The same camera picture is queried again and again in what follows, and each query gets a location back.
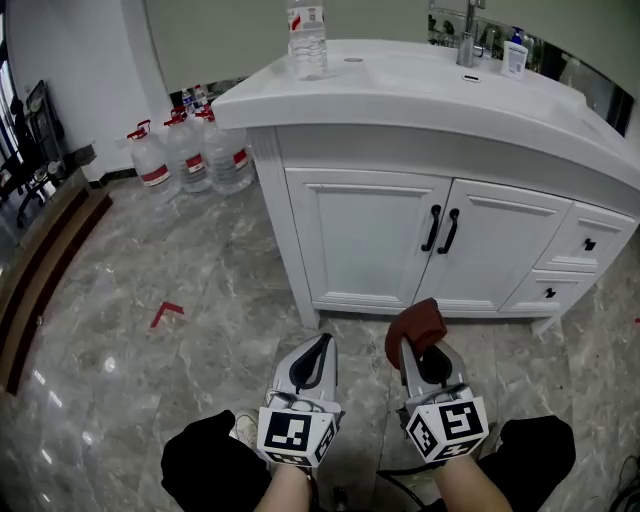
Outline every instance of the black and white marker cube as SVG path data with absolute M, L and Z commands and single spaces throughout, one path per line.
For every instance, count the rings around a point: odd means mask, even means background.
M 274 462 L 317 468 L 336 432 L 332 413 L 261 407 L 258 450 Z
M 482 397 L 416 408 L 407 433 L 425 462 L 471 453 L 489 435 Z

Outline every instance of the drawer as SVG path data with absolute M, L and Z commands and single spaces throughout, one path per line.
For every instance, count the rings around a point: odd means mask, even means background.
M 553 313 L 573 304 L 595 282 L 595 274 L 532 270 L 507 299 L 501 313 Z
M 635 228 L 631 217 L 574 202 L 535 268 L 596 272 L 611 263 Z

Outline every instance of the faucet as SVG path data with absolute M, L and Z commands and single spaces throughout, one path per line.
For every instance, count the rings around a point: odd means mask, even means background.
M 465 66 L 467 68 L 473 67 L 473 58 L 475 56 L 475 50 L 481 50 L 479 57 L 482 57 L 484 48 L 476 46 L 476 41 L 473 36 L 473 25 L 476 19 L 476 7 L 478 9 L 484 9 L 484 0 L 468 0 L 467 15 L 464 19 L 464 32 L 460 38 L 460 45 L 458 46 L 458 58 L 456 64 L 459 66 Z

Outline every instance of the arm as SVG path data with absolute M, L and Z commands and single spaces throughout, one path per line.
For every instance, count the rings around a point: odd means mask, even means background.
M 309 479 L 295 466 L 280 464 L 255 512 L 308 512 Z
M 495 484 L 468 455 L 436 469 L 436 484 L 449 512 L 512 512 Z

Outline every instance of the gray marble tile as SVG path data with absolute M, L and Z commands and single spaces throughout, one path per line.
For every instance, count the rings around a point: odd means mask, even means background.
M 337 399 L 346 413 L 318 470 L 321 504 L 342 487 L 349 506 L 367 508 L 375 485 L 389 397 L 390 365 L 382 357 L 338 355 Z
M 498 422 L 554 414 L 571 425 L 571 376 L 561 332 L 535 337 L 527 325 L 491 329 L 498 375 Z
M 484 400 L 489 423 L 498 419 L 498 376 L 496 327 L 486 324 L 455 323 L 447 325 L 446 341 L 464 361 L 469 384 L 476 396 Z
M 259 186 L 158 206 L 130 180 L 112 197 L 43 315 L 19 396 L 0 395 L 0 492 L 13 512 L 179 510 L 160 485 L 166 442 L 223 409 L 258 408 L 276 362 L 317 334 L 300 325 Z M 640 449 L 639 256 L 636 235 L 541 338 L 526 324 L 447 321 L 490 420 L 557 414 L 573 426 L 577 462 L 545 511 L 605 510 Z M 185 315 L 150 329 L 165 300 Z M 388 322 L 322 314 L 347 412 L 320 470 L 325 506 L 339 485 L 353 507 L 417 508 L 375 475 L 421 464 L 395 413 L 404 390 L 384 357 Z M 438 495 L 428 473 L 402 481 L 425 502 Z
M 397 409 L 404 405 L 406 398 L 407 393 L 400 381 L 400 372 L 391 369 L 384 444 L 379 469 L 410 469 L 424 464 L 411 439 L 405 436 L 396 413 Z M 413 491 L 427 505 L 439 497 L 431 472 L 394 478 Z M 376 477 L 370 504 L 371 510 L 396 512 L 398 510 L 415 510 L 416 507 L 416 503 L 405 492 L 383 478 Z
M 241 299 L 208 290 L 180 344 L 158 409 L 163 442 L 189 423 L 230 409 L 257 409 L 274 362 L 289 291 Z

